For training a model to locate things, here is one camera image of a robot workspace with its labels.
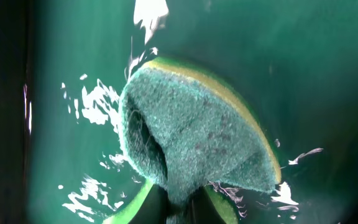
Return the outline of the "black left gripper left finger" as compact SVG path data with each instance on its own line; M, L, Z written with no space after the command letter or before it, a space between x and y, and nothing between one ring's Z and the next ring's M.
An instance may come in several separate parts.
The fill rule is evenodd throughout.
M129 224L166 224L169 201L166 191L153 185Z

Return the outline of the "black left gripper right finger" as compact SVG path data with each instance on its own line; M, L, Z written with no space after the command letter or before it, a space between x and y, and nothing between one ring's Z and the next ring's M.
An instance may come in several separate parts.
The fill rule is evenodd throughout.
M224 220L227 202L211 187L200 187L188 204L188 223L226 224Z

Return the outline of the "green yellow sponge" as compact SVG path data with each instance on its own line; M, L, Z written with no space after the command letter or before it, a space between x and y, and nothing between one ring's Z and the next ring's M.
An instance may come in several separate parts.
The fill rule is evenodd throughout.
M119 98L117 133L131 167L167 201L164 223L188 223L209 182L269 194L282 179L271 144L247 104L217 76L158 57Z

